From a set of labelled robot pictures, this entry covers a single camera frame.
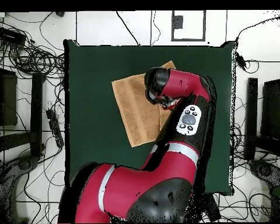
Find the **green tablecloth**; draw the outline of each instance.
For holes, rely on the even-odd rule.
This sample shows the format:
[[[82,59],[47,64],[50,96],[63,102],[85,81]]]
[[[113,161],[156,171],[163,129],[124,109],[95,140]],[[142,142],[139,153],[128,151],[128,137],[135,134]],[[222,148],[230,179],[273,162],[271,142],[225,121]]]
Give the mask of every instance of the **green tablecloth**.
[[[107,162],[140,168],[152,148],[132,148],[113,94],[111,82],[145,73],[172,60],[177,69],[214,81],[216,120],[205,192],[231,195],[230,106],[232,49],[186,46],[78,46],[69,40],[69,144],[70,179],[87,162]]]

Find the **red robot arm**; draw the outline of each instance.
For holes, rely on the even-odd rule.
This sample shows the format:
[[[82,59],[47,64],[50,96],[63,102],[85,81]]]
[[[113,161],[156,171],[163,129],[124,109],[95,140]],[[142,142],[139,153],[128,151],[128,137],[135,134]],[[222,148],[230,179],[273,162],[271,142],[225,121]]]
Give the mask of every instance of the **red robot arm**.
[[[183,222],[201,158],[211,94],[193,73],[152,68],[146,96],[164,108],[177,106],[139,170],[114,164],[85,166],[64,191],[58,223]]]

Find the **towel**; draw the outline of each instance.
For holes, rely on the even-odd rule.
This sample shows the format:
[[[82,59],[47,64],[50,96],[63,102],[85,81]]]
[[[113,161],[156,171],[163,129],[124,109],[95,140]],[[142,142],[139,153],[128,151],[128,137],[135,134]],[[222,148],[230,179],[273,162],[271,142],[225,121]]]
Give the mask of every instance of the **towel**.
[[[169,61],[162,68],[176,67]],[[132,147],[155,141],[171,113],[161,105],[153,105],[147,100],[144,76],[145,74],[134,75],[112,82],[115,99]]]

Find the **silver stripe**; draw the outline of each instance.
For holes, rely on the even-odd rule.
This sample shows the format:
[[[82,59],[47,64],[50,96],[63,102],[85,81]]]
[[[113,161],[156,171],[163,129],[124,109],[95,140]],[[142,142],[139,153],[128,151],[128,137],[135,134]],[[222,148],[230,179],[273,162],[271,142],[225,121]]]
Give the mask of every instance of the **silver stripe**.
[[[152,147],[152,150],[151,150],[150,154],[155,152],[157,147],[158,147],[157,145],[154,145]],[[182,153],[183,155],[189,157],[195,163],[195,166],[197,166],[197,162],[198,162],[199,157],[196,154],[196,152],[194,150],[192,150],[190,147],[188,147],[187,145],[183,145],[181,143],[175,143],[175,142],[170,143],[168,151]]]
[[[103,180],[101,181],[100,190],[99,190],[99,207],[100,207],[100,210],[103,212],[104,212],[103,200],[104,200],[104,193],[105,193],[106,185],[111,176],[111,173],[114,170],[115,170],[115,165],[113,165],[109,168],[109,170],[106,172]]]
[[[150,153],[153,153],[154,151],[156,151],[157,147],[158,147],[157,144],[155,144],[155,145],[152,147],[152,150],[151,150]]]

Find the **floor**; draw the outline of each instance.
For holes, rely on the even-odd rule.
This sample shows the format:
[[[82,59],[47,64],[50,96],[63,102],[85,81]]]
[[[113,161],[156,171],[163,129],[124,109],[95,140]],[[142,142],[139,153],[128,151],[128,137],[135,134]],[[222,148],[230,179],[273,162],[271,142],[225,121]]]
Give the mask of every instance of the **floor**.
[[[115,12],[66,12],[64,17],[58,17],[54,12],[46,18],[50,12],[28,12],[28,13],[8,13],[4,19],[0,19],[5,28],[11,26],[27,31],[31,35],[31,39],[36,45],[42,45],[51,49],[50,52],[55,52],[57,55],[62,54],[64,39],[77,40],[80,45],[101,45],[109,44],[115,46],[136,45],[135,40],[126,30],[122,21],[118,18]],[[191,41],[171,41],[171,11],[136,11],[136,12],[119,12],[126,25],[132,31],[137,42],[143,46],[153,45],[209,45],[220,46],[226,40],[235,40],[241,30],[245,27],[252,26],[265,19],[273,18],[280,14],[280,11],[275,10],[208,10],[206,12],[206,39],[205,42]],[[184,15],[184,22],[193,23],[194,12],[180,12],[178,15]],[[280,20],[269,21],[264,24],[252,27],[243,31],[239,38],[239,47],[237,50],[245,60],[257,60],[259,69],[257,72],[250,74],[244,72],[241,68],[236,68],[236,109],[246,102],[246,85],[249,77],[258,78],[258,98],[262,94],[262,86],[265,81],[280,79]],[[5,66],[10,64],[5,58]],[[257,63],[251,62],[248,69],[249,72],[254,72],[257,69]],[[43,107],[48,109],[51,104],[56,101],[54,93],[55,86],[60,82],[58,75],[54,75],[50,79],[50,83],[44,84],[44,99]],[[31,80],[19,79],[17,91],[17,112],[21,116],[26,128],[29,130],[30,123],[30,105],[31,96],[27,92],[31,92]],[[61,101],[64,103],[64,95],[61,93]],[[258,104],[258,115],[261,114],[261,100]],[[60,127],[64,130],[64,106],[59,104],[56,108],[59,115],[58,121]],[[241,132],[244,133],[244,107],[236,110],[235,122],[241,127]],[[258,131],[260,129],[260,121],[258,121]],[[5,135],[15,133],[17,130],[23,130],[21,122],[14,127],[5,127]],[[46,158],[54,156],[58,151],[51,132],[48,126],[48,121],[44,113],[43,116],[43,142],[46,143]],[[1,153],[1,160],[9,161],[14,159],[28,149],[28,145],[10,149]],[[257,158],[262,157],[262,153],[257,153]],[[56,223],[58,215],[58,202],[61,197],[64,184],[64,161],[65,149],[57,156],[46,160],[40,164],[34,171],[30,173],[29,182],[27,184],[27,193],[36,201],[40,201],[39,205],[31,201],[23,192],[23,186],[27,181],[27,175],[20,179],[17,187],[17,210],[20,217],[28,217],[31,223]],[[244,161],[236,159],[237,164],[242,164]],[[248,165],[242,165],[235,168],[233,173],[234,195],[224,197],[216,195],[217,202],[223,219],[221,222],[251,222],[251,221],[267,221],[267,210],[270,210],[270,200],[265,196],[270,196],[268,187],[259,179],[255,178],[249,171]],[[251,211],[247,209],[247,200],[253,194],[262,193],[253,196],[251,205],[259,207],[253,208]],[[207,217],[204,216],[202,222],[207,222]]]

